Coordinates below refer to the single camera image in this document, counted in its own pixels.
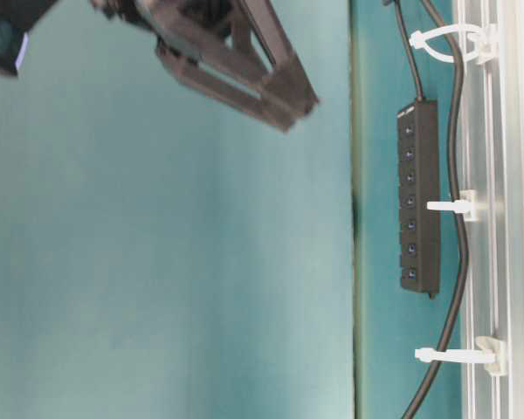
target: teal backdrop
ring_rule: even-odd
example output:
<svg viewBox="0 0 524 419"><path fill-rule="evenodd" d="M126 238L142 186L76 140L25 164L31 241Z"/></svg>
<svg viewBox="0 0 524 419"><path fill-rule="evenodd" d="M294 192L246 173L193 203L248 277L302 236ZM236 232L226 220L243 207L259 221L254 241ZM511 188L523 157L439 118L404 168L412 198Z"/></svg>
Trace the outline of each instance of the teal backdrop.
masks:
<svg viewBox="0 0 524 419"><path fill-rule="evenodd" d="M321 97L287 136L86 1L0 79L0 419L352 416L348 3L274 4Z"/></svg>
<svg viewBox="0 0 524 419"><path fill-rule="evenodd" d="M432 22L419 1L402 1L408 31ZM452 1L433 2L445 21ZM452 217L442 215L441 293L429 300L400 288L396 114L415 98L410 68L396 26L394 7L382 0L352 1L354 46L355 196L358 224L356 350L357 411L361 418L397 418L415 394L427 366L414 359L418 347L435 347L444 324L458 268ZM435 48L447 51L444 41ZM425 95L438 100L442 197L446 181L446 123L452 67L416 53ZM459 347L459 330L451 347ZM441 367L419 418L461 417L460 370Z"/></svg>

